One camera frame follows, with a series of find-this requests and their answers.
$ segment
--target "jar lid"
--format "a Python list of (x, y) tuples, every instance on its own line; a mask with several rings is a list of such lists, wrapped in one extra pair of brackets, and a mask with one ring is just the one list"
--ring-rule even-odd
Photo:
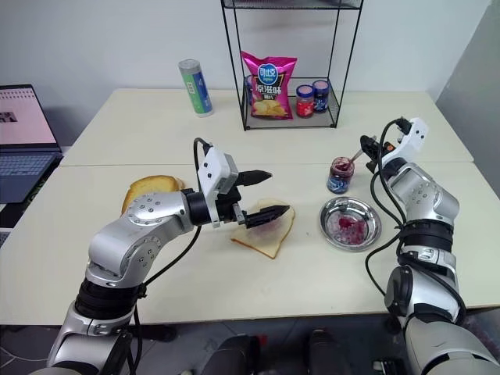
[(330, 85), (326, 80), (315, 80), (312, 83), (312, 86), (314, 87), (314, 90), (319, 94), (328, 94), (328, 91), (330, 90)]
[(314, 96), (314, 88), (310, 84), (301, 84), (297, 87), (296, 93), (301, 98), (311, 98)]

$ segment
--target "stainless steel plate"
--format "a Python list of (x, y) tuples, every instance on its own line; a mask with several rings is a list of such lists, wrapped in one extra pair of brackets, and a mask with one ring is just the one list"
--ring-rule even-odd
[(350, 197), (338, 197), (325, 203), (320, 211), (320, 226), (332, 245), (350, 252), (365, 250), (382, 231), (377, 212), (367, 203)]

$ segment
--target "bread slice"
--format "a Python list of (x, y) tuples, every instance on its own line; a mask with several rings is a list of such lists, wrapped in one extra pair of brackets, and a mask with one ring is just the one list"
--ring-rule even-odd
[(128, 206), (132, 201), (143, 194), (147, 193), (168, 193), (171, 191), (179, 191), (184, 189), (184, 182), (172, 176), (149, 176), (135, 181), (128, 189), (125, 200), (122, 204), (122, 215), (127, 211)]
[[(264, 207), (270, 205), (289, 205), (277, 199), (260, 199), (257, 205), (252, 208), (256, 213)], [(292, 207), (282, 216), (270, 223), (258, 227), (247, 229), (245, 226), (239, 226), (231, 235), (231, 240), (253, 248), (271, 259), (276, 258), (280, 250), (281, 243), (287, 237), (288, 232), (294, 222), (295, 211)]]

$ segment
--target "bag of chips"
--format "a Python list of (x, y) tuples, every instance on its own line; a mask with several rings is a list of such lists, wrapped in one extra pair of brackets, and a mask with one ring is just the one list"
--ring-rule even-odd
[(252, 75), (252, 116), (291, 120), (287, 85), (297, 58), (266, 57), (257, 59), (247, 52), (241, 57)]

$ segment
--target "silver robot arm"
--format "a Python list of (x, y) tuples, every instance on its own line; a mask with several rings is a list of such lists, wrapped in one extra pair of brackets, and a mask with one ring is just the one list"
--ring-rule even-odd
[(145, 278), (168, 242), (195, 226), (238, 222), (256, 227), (288, 210), (275, 205), (254, 214), (242, 211), (237, 186), (258, 184), (272, 175), (238, 172), (230, 155), (199, 141), (205, 153), (197, 171), (202, 191), (142, 195), (92, 238), (85, 280), (52, 346), (48, 368), (36, 374), (120, 373), (132, 340), (127, 325), (138, 298), (145, 297)]
[[(374, 171), (382, 165), (380, 177), (407, 216), (399, 236), (400, 266), (389, 277), (385, 305), (404, 329), (414, 374), (498, 375), (500, 365), (493, 355), (457, 325), (466, 313), (452, 254), (459, 203), (412, 163), (427, 136), (427, 125), (421, 119), (395, 123), (402, 131), (397, 148), (388, 143), (379, 147), (366, 136), (361, 139), (363, 151), (371, 158), (368, 168)], [(382, 163), (378, 162), (380, 148)]]

